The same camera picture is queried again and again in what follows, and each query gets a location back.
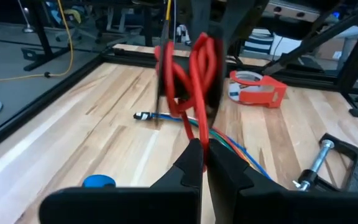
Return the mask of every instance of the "blue bottle cap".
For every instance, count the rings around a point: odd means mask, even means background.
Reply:
[[[87,177],[83,183],[83,187],[106,187],[106,186],[115,187],[116,182],[113,178],[106,176],[106,175],[91,175]]]

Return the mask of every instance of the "wire connector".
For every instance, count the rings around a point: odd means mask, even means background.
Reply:
[[[136,120],[150,120],[152,119],[152,113],[150,112],[137,112],[136,114],[134,114],[134,119]]]
[[[45,77],[45,78],[50,78],[50,72],[45,72],[45,73],[44,73],[44,77]]]

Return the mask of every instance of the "cardboard box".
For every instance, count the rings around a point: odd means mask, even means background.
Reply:
[[[342,48],[344,42],[344,39],[331,39],[323,43],[316,53],[316,58],[338,61],[342,55]],[[357,40],[351,40],[351,42],[351,49],[353,49],[353,47],[357,43]]]

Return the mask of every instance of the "butcher block tabletop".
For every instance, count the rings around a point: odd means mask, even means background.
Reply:
[[[181,123],[156,126],[133,119],[136,112],[154,110],[156,81],[154,69],[104,63],[0,143],[0,223],[38,223],[44,197],[79,186],[92,174],[111,176],[118,187],[150,186],[161,177],[189,141]],[[324,133],[358,146],[358,118],[349,108],[339,93],[329,91],[288,87],[281,107],[268,109],[239,105],[225,90],[214,126],[246,146],[274,181],[293,190],[292,181],[310,167]],[[168,112],[165,100],[162,111]],[[341,187],[349,165],[348,158],[330,152],[319,175]],[[206,178],[201,219],[214,223]]]

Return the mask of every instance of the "coiled red wire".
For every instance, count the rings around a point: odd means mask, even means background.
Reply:
[[[160,47],[155,48],[155,58],[160,59]],[[200,126],[200,141],[204,150],[204,161],[208,155],[208,122],[205,110],[205,94],[208,92],[216,75],[217,58],[214,49],[214,39],[202,33],[195,42],[189,58],[189,71],[187,75],[180,65],[173,61],[173,42],[168,42],[163,59],[165,95],[168,108],[172,116],[181,117],[189,139],[194,138],[186,110],[194,107],[195,116]],[[182,82],[190,98],[186,101],[175,101],[175,76]]]

